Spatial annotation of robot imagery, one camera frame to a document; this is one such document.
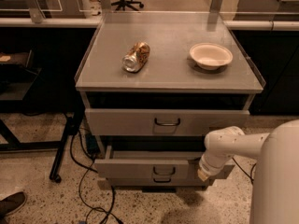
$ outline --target bowl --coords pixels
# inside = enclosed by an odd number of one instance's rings
[[[190,48],[190,56],[206,70],[216,70],[229,64],[233,54],[227,48],[213,43],[199,43]]]

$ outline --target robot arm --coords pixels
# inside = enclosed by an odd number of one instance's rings
[[[257,160],[250,224],[299,223],[299,120],[271,133],[244,135],[237,127],[211,132],[198,175],[217,174],[234,155]]]

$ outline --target table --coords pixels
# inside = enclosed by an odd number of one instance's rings
[[[121,58],[138,41],[149,44],[149,61],[127,73]],[[189,49],[203,42],[226,47],[233,61],[199,70]],[[196,175],[202,138],[242,125],[263,90],[221,18],[198,12],[107,13],[77,78],[102,153],[96,167],[115,186],[206,185]]]

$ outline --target can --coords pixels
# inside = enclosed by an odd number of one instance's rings
[[[150,46],[146,42],[137,42],[122,58],[122,69],[128,72],[138,72],[148,61]]]

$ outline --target drawer front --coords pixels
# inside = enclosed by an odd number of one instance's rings
[[[96,160],[98,174],[104,178],[151,179],[155,183],[169,183],[185,179],[188,161],[174,160]]]
[[[247,110],[91,109],[93,135],[205,135],[210,128],[242,126]]]

